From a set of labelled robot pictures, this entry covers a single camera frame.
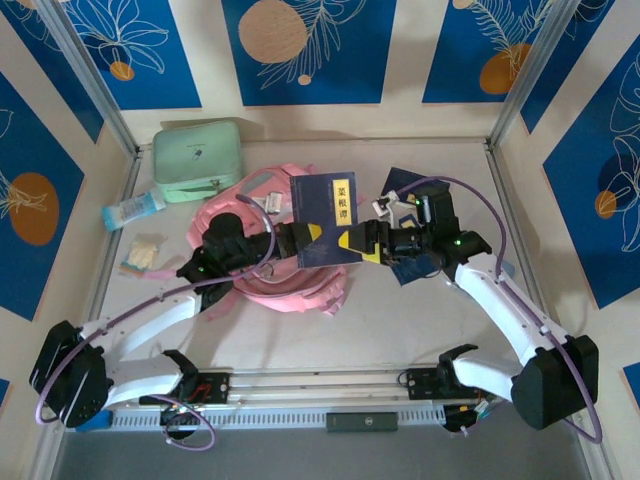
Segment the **dark blue book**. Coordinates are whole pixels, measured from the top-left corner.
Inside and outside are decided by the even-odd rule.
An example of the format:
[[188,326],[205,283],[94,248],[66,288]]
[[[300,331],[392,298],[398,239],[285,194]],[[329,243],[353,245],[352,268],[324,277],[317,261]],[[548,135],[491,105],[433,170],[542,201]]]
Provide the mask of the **dark blue book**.
[[390,268],[401,286],[416,280],[435,277],[441,272],[441,269],[426,254],[392,260]]

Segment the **pink student backpack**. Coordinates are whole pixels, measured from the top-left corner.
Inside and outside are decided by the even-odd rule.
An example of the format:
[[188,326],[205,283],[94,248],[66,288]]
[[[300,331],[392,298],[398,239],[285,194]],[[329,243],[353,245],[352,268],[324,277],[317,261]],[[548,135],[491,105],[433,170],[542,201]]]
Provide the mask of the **pink student backpack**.
[[[186,234],[193,251],[202,244],[202,235],[210,220],[222,213],[234,213],[243,222],[246,236],[269,232],[271,241],[267,254],[276,242],[275,225],[296,222],[290,179],[315,174],[312,166],[283,164],[258,170],[233,187],[207,200],[196,211]],[[237,300],[245,298],[269,309],[281,312],[306,312],[316,309],[335,314],[346,296],[347,272],[343,266],[301,268],[298,256],[267,260],[239,270],[249,274],[234,282],[201,286],[195,293],[201,298],[201,310],[210,318],[228,313]]]

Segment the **blue white tissue pack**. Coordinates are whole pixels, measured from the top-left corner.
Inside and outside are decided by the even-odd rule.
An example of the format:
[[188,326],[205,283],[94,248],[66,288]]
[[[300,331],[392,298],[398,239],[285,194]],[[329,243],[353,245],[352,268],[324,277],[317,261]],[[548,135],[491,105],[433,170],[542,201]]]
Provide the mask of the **blue white tissue pack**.
[[102,218],[107,231],[123,228],[134,220],[153,215],[166,208],[161,192],[154,188],[143,194],[103,207]]

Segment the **clear packet of cream items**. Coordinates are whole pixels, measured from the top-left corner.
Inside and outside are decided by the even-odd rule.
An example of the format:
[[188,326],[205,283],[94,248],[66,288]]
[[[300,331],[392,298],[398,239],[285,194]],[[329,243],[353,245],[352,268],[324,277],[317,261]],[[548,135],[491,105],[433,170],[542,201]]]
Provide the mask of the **clear packet of cream items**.
[[128,251],[119,264],[123,271],[142,275],[149,272],[159,255],[161,246],[167,240],[161,234],[136,234],[129,244]]

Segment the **mint green zipper pouch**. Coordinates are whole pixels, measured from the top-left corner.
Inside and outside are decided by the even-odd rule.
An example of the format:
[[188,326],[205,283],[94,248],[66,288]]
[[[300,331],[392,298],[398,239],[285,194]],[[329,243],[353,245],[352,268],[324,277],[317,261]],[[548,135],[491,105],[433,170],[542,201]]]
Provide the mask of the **mint green zipper pouch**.
[[224,120],[157,133],[152,142],[152,173],[168,203],[218,195],[244,177],[238,127]]

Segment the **blue eraser block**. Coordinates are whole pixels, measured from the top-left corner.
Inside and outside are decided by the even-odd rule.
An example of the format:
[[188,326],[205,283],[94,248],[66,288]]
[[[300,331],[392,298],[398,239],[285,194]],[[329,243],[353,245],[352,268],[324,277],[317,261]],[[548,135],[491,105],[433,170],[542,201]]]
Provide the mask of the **blue eraser block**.
[[75,428],[78,433],[90,432],[94,430],[103,430],[111,427],[113,422],[113,412],[110,410],[101,410],[86,423]]

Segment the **aluminium side rail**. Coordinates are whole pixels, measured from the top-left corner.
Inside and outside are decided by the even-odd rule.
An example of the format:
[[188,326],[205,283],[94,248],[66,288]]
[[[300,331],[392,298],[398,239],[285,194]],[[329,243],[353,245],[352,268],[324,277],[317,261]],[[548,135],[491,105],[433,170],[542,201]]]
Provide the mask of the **aluminium side rail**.
[[[144,153],[139,151],[134,157],[133,162],[127,171],[127,175],[124,177],[124,183],[119,194],[114,200],[108,202],[108,206],[121,203],[133,196],[143,156]],[[91,296],[87,299],[81,316],[81,319],[83,320],[82,327],[97,321],[100,318],[121,236],[122,233],[120,230],[107,232],[107,243],[100,251],[100,255],[98,257],[100,263],[96,267],[95,273],[92,277],[90,290]]]
[[523,302],[529,305],[529,309],[544,325],[563,340],[564,334],[561,328],[558,325],[553,326],[557,320],[549,313],[541,284],[536,278],[532,263],[533,256],[525,236],[528,220],[517,195],[515,183],[509,175],[505,157],[497,147],[493,150],[487,149],[486,156],[508,230],[510,249],[514,252],[512,258],[517,267],[514,282],[519,285],[519,289],[525,296]]

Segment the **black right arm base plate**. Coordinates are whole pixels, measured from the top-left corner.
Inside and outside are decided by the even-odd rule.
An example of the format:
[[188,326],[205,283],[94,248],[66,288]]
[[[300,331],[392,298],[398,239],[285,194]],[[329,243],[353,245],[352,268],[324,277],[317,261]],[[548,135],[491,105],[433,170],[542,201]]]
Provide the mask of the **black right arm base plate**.
[[409,368],[404,372],[410,400],[478,400],[490,398],[481,389],[466,387],[443,380],[436,368]]

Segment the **aluminium front rail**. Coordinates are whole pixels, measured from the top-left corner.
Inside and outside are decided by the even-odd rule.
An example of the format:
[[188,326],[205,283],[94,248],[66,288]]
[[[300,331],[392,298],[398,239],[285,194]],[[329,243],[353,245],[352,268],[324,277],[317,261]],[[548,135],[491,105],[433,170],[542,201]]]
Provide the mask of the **aluminium front rail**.
[[[525,366],[467,352],[457,357],[443,356],[434,366],[413,368],[429,367],[436,368],[443,380],[481,389],[534,413],[566,416],[597,398],[596,363],[576,361],[569,366],[552,352],[540,353]],[[248,404],[410,400],[406,370],[233,373],[198,369],[199,373],[229,372],[227,403]]]

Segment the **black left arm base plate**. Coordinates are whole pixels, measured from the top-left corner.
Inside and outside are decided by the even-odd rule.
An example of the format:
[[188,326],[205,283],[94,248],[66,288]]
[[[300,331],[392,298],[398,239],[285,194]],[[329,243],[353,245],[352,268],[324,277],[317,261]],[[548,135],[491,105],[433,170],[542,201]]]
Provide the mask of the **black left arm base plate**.
[[187,375],[167,396],[172,401],[177,399],[189,404],[226,404],[230,390],[229,381],[229,372],[200,372]]

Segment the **dark green duct plate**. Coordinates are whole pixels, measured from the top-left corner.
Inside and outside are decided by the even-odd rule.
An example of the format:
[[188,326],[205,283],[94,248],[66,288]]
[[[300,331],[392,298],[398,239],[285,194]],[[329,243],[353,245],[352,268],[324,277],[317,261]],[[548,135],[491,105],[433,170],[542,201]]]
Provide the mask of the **dark green duct plate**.
[[326,429],[330,433],[395,432],[398,417],[395,412],[328,413]]

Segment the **aluminium corner post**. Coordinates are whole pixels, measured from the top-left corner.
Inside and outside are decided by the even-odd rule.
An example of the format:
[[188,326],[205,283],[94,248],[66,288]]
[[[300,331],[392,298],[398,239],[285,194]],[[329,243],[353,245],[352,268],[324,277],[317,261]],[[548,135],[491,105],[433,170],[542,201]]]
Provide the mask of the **aluminium corner post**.
[[503,103],[499,116],[486,138],[488,152],[493,153],[505,139],[580,2],[581,0],[554,0],[549,15],[542,23],[529,54]]
[[34,0],[37,10],[76,77],[110,127],[119,145],[133,158],[139,146],[89,51],[58,0]]

